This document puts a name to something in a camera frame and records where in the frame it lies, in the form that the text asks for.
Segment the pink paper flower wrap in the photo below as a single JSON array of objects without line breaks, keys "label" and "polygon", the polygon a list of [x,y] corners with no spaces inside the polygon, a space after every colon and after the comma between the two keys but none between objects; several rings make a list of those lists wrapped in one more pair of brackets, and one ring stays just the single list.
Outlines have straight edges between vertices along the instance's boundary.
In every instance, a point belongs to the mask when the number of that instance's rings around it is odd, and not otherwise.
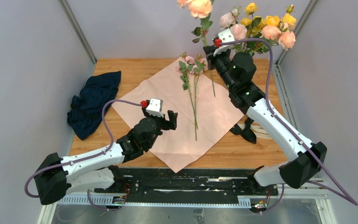
[{"label": "pink paper flower wrap", "polygon": [[126,64],[113,108],[123,121],[132,127],[143,117],[141,110],[129,105],[144,99],[163,100],[163,112],[177,112],[178,126],[157,138],[152,149],[128,162],[131,167],[168,167],[177,172],[185,167],[237,168],[239,149],[243,140],[229,130],[242,112],[235,108],[228,91],[220,84],[212,84],[202,75],[197,88],[193,113],[189,93],[182,88],[182,80],[175,61],[156,74],[141,70],[138,61]]}]

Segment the peach rose stem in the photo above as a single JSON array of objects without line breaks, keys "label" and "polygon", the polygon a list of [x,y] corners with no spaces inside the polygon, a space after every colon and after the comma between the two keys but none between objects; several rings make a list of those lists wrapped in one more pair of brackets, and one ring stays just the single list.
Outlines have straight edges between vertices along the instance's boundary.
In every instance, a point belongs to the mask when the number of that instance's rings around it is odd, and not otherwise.
[{"label": "peach rose stem", "polygon": [[200,20],[200,25],[191,31],[196,36],[192,42],[198,43],[202,41],[203,46],[206,47],[208,45],[207,34],[213,24],[210,20],[213,0],[177,0],[176,2],[180,8],[186,7],[193,18]]}]

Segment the black printed ribbon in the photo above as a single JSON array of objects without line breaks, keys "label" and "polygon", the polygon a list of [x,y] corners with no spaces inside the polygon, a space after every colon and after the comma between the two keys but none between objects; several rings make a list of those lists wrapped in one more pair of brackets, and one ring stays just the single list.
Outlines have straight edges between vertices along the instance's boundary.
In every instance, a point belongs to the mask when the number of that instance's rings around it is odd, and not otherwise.
[{"label": "black printed ribbon", "polygon": [[256,144],[257,137],[255,133],[251,130],[251,125],[254,122],[253,119],[250,117],[247,117],[247,119],[244,122],[244,127],[241,128],[238,124],[235,124],[231,129],[230,132],[234,135],[240,135],[243,139],[246,141]]}]

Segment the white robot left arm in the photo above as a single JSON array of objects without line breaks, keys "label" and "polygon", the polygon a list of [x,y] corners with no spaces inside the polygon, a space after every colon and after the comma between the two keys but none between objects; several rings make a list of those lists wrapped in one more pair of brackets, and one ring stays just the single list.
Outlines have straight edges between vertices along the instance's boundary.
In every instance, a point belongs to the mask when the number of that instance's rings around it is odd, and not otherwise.
[{"label": "white robot left arm", "polygon": [[118,193],[124,180],[112,165],[126,163],[148,152],[163,131],[175,130],[178,113],[168,110],[168,120],[144,112],[145,117],[126,135],[106,147],[74,156],[49,154],[37,168],[33,180],[42,205],[55,203],[83,189],[110,189]]}]

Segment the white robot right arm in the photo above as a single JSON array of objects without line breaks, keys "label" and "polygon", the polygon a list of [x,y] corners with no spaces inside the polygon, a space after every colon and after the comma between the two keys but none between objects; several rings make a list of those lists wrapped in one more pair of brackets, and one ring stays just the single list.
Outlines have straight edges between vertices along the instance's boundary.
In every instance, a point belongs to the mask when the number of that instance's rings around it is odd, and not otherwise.
[{"label": "white robot right arm", "polygon": [[250,130],[252,122],[258,123],[284,152],[287,162],[272,167],[257,168],[247,182],[248,190],[261,194],[266,186],[285,183],[298,189],[322,169],[327,147],[314,143],[297,131],[266,99],[265,93],[252,81],[256,66],[249,53],[240,52],[230,59],[230,50],[218,52],[216,46],[203,48],[208,67],[215,69],[228,87],[232,104],[247,115],[242,136],[255,141]]}]

